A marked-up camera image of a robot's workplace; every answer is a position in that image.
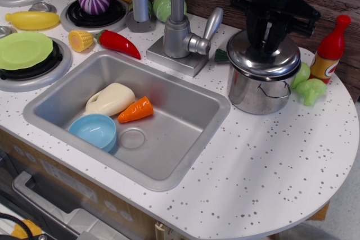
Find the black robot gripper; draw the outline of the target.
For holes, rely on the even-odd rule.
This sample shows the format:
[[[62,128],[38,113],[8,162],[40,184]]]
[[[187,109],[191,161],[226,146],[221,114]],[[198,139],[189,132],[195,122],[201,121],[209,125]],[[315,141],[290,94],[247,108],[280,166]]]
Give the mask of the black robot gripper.
[[[305,0],[231,0],[244,11],[247,38],[262,51],[275,51],[286,35],[311,37],[321,14]]]

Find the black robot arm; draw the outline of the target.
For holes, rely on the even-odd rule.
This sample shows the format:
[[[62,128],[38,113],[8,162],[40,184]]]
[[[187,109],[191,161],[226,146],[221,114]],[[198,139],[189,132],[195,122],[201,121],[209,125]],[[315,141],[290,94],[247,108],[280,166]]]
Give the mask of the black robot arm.
[[[231,0],[246,17],[247,39],[263,53],[278,49],[287,34],[311,37],[321,14],[305,0]]]

